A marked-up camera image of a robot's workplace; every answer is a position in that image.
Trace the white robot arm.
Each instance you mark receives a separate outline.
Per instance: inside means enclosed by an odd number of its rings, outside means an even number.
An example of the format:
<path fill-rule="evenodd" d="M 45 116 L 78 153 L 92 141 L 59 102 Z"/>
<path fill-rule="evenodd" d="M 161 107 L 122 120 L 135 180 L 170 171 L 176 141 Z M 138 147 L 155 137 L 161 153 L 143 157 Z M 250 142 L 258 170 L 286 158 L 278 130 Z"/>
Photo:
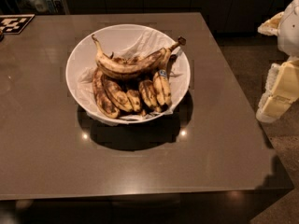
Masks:
<path fill-rule="evenodd" d="M 299 0 L 258 27 L 262 35 L 275 35 L 278 49 L 289 58 L 283 64 L 272 63 L 256 112 L 260 122 L 272 123 L 299 99 Z"/>

